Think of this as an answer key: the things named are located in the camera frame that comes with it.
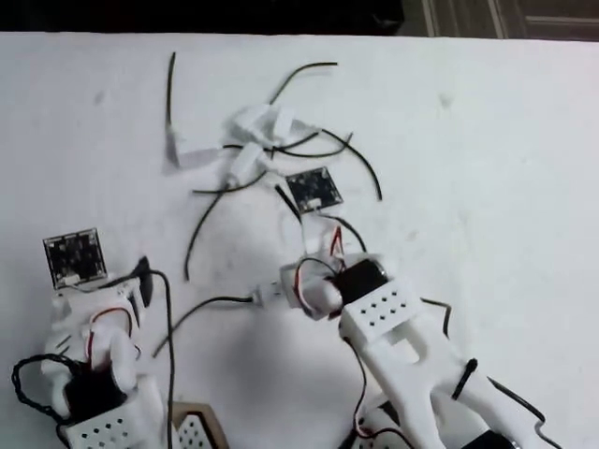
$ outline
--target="circuit board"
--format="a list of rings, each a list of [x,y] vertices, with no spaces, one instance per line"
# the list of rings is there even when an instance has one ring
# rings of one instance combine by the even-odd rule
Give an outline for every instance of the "circuit board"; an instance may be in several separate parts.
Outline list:
[[[299,213],[329,208],[343,203],[343,199],[326,167],[304,171],[285,178]]]
[[[97,229],[44,239],[55,289],[106,278],[106,265]]]

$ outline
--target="white connector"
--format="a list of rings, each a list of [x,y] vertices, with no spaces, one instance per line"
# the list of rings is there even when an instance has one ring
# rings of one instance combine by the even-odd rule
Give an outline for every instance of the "white connector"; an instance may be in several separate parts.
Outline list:
[[[283,286],[280,282],[262,283],[253,294],[254,303],[264,309],[270,309],[273,306],[285,305],[286,297]]]
[[[198,148],[194,142],[182,137],[172,126],[167,130],[168,145],[174,151],[179,168],[206,166],[218,158],[218,148]]]
[[[263,149],[257,143],[246,144],[231,164],[226,179],[228,185],[237,187],[246,183],[252,168],[256,166],[256,161],[262,153]]]
[[[293,125],[294,112],[287,107],[280,107],[272,126],[272,140],[284,144],[289,139]]]

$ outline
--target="black wire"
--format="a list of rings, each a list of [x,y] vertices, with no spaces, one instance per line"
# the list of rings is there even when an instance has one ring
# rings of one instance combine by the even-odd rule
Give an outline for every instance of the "black wire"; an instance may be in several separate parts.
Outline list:
[[[289,209],[291,210],[291,213],[293,213],[295,215],[295,217],[298,219],[299,224],[301,225],[300,211],[293,204],[293,201],[291,201],[291,198],[289,198],[289,196],[287,196],[285,194],[285,192],[283,191],[283,189],[281,188],[281,186],[279,184],[274,186],[274,190],[283,199],[284,203],[289,207]]]
[[[361,250],[364,253],[368,252],[368,250],[366,249],[366,243],[364,243],[364,239],[359,234],[359,232],[351,224],[349,224],[349,222],[347,220],[345,220],[342,217],[337,217],[335,215],[327,215],[326,213],[319,213],[318,215],[321,217],[324,217],[324,218],[328,218],[330,220],[334,220],[337,223],[339,223],[341,226],[343,226],[345,229],[347,229],[349,232],[351,232],[356,237],[356,239],[358,239]]]
[[[283,91],[285,90],[285,87],[287,87],[287,84],[289,84],[289,82],[291,82],[291,80],[294,79],[295,76],[298,75],[299,72],[301,72],[302,70],[306,70],[308,68],[313,68],[313,67],[326,67],[326,66],[331,66],[331,65],[337,65],[337,63],[312,63],[312,64],[307,64],[307,65],[303,65],[299,68],[296,68],[293,72],[291,72],[291,74],[286,78],[286,80],[283,82],[281,87],[272,96],[272,99],[270,100],[269,104],[272,105],[275,101],[277,101],[277,98],[279,98],[279,96],[283,93]]]
[[[252,301],[253,301],[253,299],[251,297],[213,297],[212,299],[208,299],[204,302],[200,302],[199,304],[194,306],[192,309],[187,311],[181,318],[179,318],[179,320],[177,320],[177,323],[175,323],[175,325],[172,327],[172,334],[174,334],[177,331],[177,329],[179,329],[179,327],[181,327],[181,325],[183,324],[183,322],[185,320],[187,320],[187,318],[189,318],[192,314],[194,314],[196,311],[198,311],[199,309],[201,309],[204,306],[208,306],[209,304],[212,304],[214,302],[251,303]],[[164,346],[165,346],[165,344],[167,344],[167,342],[168,342],[168,336],[164,337],[160,341],[158,346],[156,346],[156,349],[154,349],[154,351],[152,353],[152,358],[156,358],[158,356],[158,354],[160,354],[160,351],[162,351],[162,348],[164,348]]]
[[[426,299],[422,297],[420,299],[422,302],[426,304],[431,304],[432,306],[443,307],[446,310],[445,318],[443,319],[443,333],[446,334],[446,337],[449,338],[449,318],[451,317],[451,306],[446,302],[435,301],[434,299]]]
[[[168,63],[168,81],[167,81],[167,126],[171,127],[172,121],[170,119],[170,103],[172,99],[172,74],[175,69],[175,59],[177,58],[177,53],[174,51],[170,55],[170,62]]]
[[[495,388],[497,388],[499,391],[501,391],[507,397],[514,400],[517,404],[519,404],[520,406],[522,406],[523,408],[528,410],[530,413],[532,413],[536,417],[536,419],[538,419],[538,422],[534,426],[534,431],[536,432],[536,434],[538,435],[538,437],[541,440],[543,440],[550,446],[555,447],[556,449],[562,449],[562,447],[558,443],[553,441],[551,438],[546,437],[545,434],[541,431],[541,427],[547,422],[547,419],[536,407],[534,407],[528,400],[522,398],[521,396],[514,393],[512,390],[510,390],[506,386],[497,382],[495,379],[493,379],[491,377],[489,377],[488,379]]]
[[[304,143],[309,142],[313,138],[317,138],[319,135],[320,135],[320,131],[316,131],[315,133],[312,133],[311,135],[306,136],[305,138],[301,138],[297,142],[290,143],[289,145],[283,145],[281,147],[273,147],[271,149],[271,151],[272,152],[286,152],[287,150],[291,150],[292,148],[296,148],[299,145],[303,145]]]
[[[40,413],[45,414],[46,416],[49,416],[57,425],[67,424],[69,421],[58,414],[50,405],[41,405],[39,402],[29,399],[22,391],[21,369],[32,363],[39,363],[43,362],[44,360],[50,360],[52,362],[65,365],[73,377],[79,375],[84,368],[84,365],[81,362],[76,362],[75,360],[72,360],[64,355],[38,354],[24,358],[13,367],[12,375],[10,376],[10,380],[15,388],[15,394],[17,395],[19,402],[37,410]]]
[[[362,435],[362,433],[360,432],[360,430],[356,424],[356,416],[358,415],[359,408],[362,405],[362,402],[364,401],[364,397],[366,396],[366,384],[367,384],[366,370],[364,369],[364,364],[362,363],[362,360],[359,358],[358,351],[356,351],[356,348],[354,348],[354,345],[351,343],[351,341],[349,339],[343,339],[343,341],[345,341],[347,343],[347,345],[351,348],[354,355],[356,356],[356,360],[358,361],[359,369],[362,373],[362,391],[359,395],[358,403],[356,404],[356,409],[354,410],[354,419],[353,419],[354,431],[359,435],[359,437],[362,440],[374,440],[376,437],[378,437],[379,435],[381,435],[383,433],[394,433],[395,435],[400,437],[403,440],[403,442],[405,442],[405,444],[410,449],[415,449],[414,445],[410,443],[410,441],[407,439],[407,437],[405,435],[403,435],[403,433],[401,433],[399,430],[397,430],[396,428],[393,428],[393,427],[382,428],[382,429],[374,432],[373,434],[368,435],[367,437],[364,437]]]
[[[187,254],[185,255],[183,275],[186,281],[189,281],[189,259],[191,258],[191,252],[194,249],[194,245],[196,244],[196,238],[197,234],[199,233],[199,229],[202,227],[202,225],[204,225],[206,219],[208,219],[208,216],[210,215],[210,212],[212,212],[212,210],[216,207],[218,202],[223,198],[225,194],[226,192],[219,192],[218,195],[214,198],[214,201],[211,203],[211,205],[199,218],[199,222],[197,222],[196,229],[194,229],[194,233],[192,234],[191,239],[189,240],[189,245],[187,245]]]
[[[443,332],[447,336],[447,328],[449,326],[449,316],[451,314],[451,306],[449,304],[445,304],[444,302],[434,301],[432,299],[421,298],[421,300],[422,300],[422,302],[426,302],[426,303],[432,304],[434,306],[440,306],[440,307],[446,308],[446,317],[445,317],[444,324],[443,324]],[[497,382],[495,379],[493,379],[491,377],[488,377],[488,379],[497,390],[502,392],[504,395],[506,395],[510,399],[514,400],[517,404],[519,404],[524,409],[528,410],[530,413],[532,413],[538,419],[538,422],[534,426],[534,431],[536,432],[536,434],[538,435],[538,437],[541,440],[543,440],[550,446],[553,446],[555,449],[562,449],[562,447],[558,443],[556,443],[552,439],[546,437],[545,434],[543,434],[543,432],[541,431],[541,427],[547,422],[547,419],[536,407],[534,407],[529,401],[522,398],[518,394],[514,393],[512,390],[510,390],[506,386]]]
[[[327,129],[323,128],[322,132],[325,133],[328,136],[331,136],[332,138],[334,138],[335,140],[339,141],[340,143],[345,143],[345,141],[342,138],[340,138],[339,136],[331,133]],[[370,162],[368,162],[368,160],[362,155],[361,152],[359,152],[358,150],[356,150],[349,143],[347,143],[346,145],[347,145],[347,150],[349,150],[350,152],[352,152],[360,161],[362,161],[362,164],[364,164],[364,166],[370,172],[370,174],[371,174],[371,176],[373,178],[374,188],[376,189],[376,197],[378,198],[379,201],[383,201],[383,192],[381,191],[381,184],[380,184],[380,182],[378,180],[378,177],[376,176],[376,172],[374,171],[373,166],[371,166]]]
[[[170,375],[168,376],[168,417],[167,417],[167,444],[168,449],[172,449],[172,402],[175,391],[175,346],[172,340],[172,301],[170,298],[170,282],[168,277],[162,271],[150,269],[148,273],[158,276],[165,284],[165,298],[167,301],[167,339],[168,339],[168,360],[170,364]]]
[[[339,150],[335,150],[334,152],[318,152],[318,153],[313,153],[313,154],[309,154],[309,153],[305,154],[305,153],[299,153],[299,152],[289,152],[287,150],[288,147],[275,147],[274,150],[277,152],[280,152],[281,154],[285,154],[287,156],[300,157],[300,158],[304,158],[304,159],[319,159],[321,157],[331,157],[331,156],[336,156],[337,154],[344,152],[345,149],[347,148],[347,144],[350,142],[350,140],[352,139],[353,136],[354,136],[354,133],[350,133],[350,135],[347,137],[347,140],[343,143],[342,147]]]

